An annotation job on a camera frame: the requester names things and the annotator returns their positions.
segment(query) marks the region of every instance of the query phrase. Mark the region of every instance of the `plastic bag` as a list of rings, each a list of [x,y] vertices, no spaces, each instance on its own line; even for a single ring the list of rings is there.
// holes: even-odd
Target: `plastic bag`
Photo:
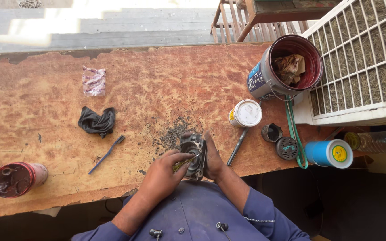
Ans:
[[[105,69],[90,69],[83,66],[83,95],[105,96]]]

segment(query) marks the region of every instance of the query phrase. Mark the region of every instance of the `bucket handle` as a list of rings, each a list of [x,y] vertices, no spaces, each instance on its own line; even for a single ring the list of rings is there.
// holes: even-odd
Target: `bucket handle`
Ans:
[[[283,101],[291,101],[291,100],[294,98],[294,96],[292,96],[291,99],[289,99],[289,100],[284,100],[284,99],[281,99],[280,97],[278,97],[278,96],[275,94],[275,92],[272,90],[272,81],[270,81],[269,87],[271,88],[271,91],[272,91],[272,93],[275,95],[275,97],[277,97],[277,98],[280,99],[280,100],[283,100]]]

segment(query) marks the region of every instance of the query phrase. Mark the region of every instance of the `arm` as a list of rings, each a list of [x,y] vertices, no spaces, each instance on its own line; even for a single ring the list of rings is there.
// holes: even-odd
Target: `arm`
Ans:
[[[157,158],[149,167],[139,191],[111,222],[95,230],[77,234],[72,237],[72,240],[129,240],[158,203],[175,190],[186,174],[190,163],[182,165],[176,173],[172,167],[193,156],[194,154],[170,150]]]
[[[246,220],[271,241],[309,240],[309,235],[276,209],[269,197],[250,188],[222,161],[208,131],[205,140],[208,150],[206,177],[215,180]]]

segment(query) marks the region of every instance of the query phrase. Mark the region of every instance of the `yellow label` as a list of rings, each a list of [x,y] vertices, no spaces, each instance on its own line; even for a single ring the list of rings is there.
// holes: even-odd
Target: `yellow label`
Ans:
[[[342,146],[333,147],[333,158],[338,162],[344,162],[346,160],[346,150]]]
[[[350,145],[352,150],[357,150],[360,147],[360,138],[357,134],[353,132],[347,132],[345,134],[344,141],[346,141],[348,145]]]
[[[233,117],[233,110],[234,110],[235,108],[233,108],[231,111],[230,111],[230,113],[229,113],[229,120],[234,120],[235,118]]]

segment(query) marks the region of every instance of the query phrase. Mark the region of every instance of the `blue sleeve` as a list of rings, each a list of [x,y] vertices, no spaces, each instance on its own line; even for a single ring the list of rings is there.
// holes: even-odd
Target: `blue sleeve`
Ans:
[[[130,236],[121,231],[112,222],[100,225],[95,230],[79,233],[71,238],[72,241],[128,241]]]
[[[270,241],[310,241],[309,235],[275,208],[269,197],[251,187],[244,217]]]

